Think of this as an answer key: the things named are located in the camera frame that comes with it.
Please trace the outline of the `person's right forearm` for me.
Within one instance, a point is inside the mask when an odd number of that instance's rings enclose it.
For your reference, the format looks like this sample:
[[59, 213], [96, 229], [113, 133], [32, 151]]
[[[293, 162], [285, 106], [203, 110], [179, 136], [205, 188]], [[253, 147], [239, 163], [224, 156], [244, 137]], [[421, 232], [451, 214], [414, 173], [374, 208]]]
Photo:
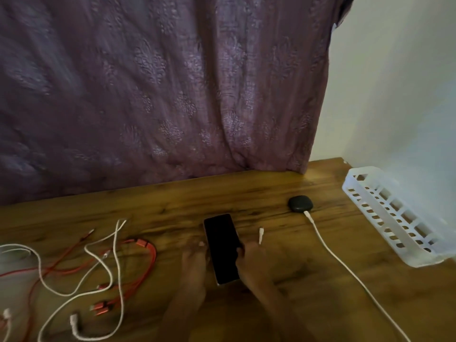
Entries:
[[247, 287], [266, 311], [281, 342], [317, 342], [288, 299], [270, 280], [248, 282]]

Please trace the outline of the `black smartphone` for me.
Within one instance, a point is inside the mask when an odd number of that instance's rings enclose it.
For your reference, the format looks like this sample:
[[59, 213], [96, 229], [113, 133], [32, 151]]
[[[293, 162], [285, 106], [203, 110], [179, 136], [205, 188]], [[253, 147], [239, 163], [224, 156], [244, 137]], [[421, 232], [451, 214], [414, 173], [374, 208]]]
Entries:
[[231, 215], [225, 213], [207, 218], [203, 221], [203, 227], [217, 284], [225, 285], [239, 280], [236, 261], [237, 250], [242, 248], [242, 243]]

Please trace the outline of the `purple patterned curtain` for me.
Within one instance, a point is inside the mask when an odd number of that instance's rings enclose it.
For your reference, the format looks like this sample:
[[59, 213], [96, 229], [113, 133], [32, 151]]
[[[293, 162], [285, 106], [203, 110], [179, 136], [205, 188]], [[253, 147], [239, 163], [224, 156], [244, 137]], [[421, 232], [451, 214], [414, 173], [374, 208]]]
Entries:
[[354, 0], [0, 0], [0, 205], [305, 173]]

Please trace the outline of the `person's left forearm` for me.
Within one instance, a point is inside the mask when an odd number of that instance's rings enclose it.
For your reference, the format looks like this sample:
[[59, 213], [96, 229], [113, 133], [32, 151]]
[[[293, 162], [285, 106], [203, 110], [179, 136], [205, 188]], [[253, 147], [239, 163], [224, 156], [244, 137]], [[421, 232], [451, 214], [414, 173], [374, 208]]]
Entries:
[[179, 287], [163, 315], [154, 342], [188, 342], [205, 297], [203, 286]]

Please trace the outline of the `person's left hand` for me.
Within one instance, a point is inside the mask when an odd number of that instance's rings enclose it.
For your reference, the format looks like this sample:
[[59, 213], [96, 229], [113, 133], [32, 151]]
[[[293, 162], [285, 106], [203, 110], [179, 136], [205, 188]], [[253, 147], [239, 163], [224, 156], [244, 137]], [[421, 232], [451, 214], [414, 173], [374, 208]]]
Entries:
[[198, 298], [204, 298], [206, 295], [206, 272], [207, 261], [194, 259], [191, 261], [183, 261], [181, 257], [181, 272], [180, 272], [180, 285], [186, 293], [194, 295]]

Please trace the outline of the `black earbuds case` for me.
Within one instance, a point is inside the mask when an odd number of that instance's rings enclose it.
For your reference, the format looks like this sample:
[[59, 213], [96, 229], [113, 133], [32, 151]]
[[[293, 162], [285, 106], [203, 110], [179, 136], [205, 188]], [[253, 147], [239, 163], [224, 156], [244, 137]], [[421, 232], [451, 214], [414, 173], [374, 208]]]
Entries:
[[306, 195], [293, 196], [288, 200], [288, 208], [295, 213], [310, 212], [313, 207], [312, 200]]

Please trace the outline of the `white plastic slotted basket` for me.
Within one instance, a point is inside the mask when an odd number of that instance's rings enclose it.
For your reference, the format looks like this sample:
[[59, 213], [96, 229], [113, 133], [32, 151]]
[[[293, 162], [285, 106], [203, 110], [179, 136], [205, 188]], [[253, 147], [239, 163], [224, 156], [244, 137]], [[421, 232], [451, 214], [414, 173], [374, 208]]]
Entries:
[[342, 190], [408, 266], [456, 262], [456, 230], [406, 197], [400, 184], [381, 169], [351, 168]]

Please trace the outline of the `person's right hand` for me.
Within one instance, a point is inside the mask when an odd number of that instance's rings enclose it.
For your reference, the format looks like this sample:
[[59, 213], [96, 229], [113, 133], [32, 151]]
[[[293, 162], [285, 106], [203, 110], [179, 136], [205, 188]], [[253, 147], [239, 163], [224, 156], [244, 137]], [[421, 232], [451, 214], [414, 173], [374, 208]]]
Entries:
[[245, 239], [243, 244], [250, 244], [250, 269], [237, 269], [245, 286], [255, 295], [272, 287], [274, 282], [264, 249], [255, 240]]

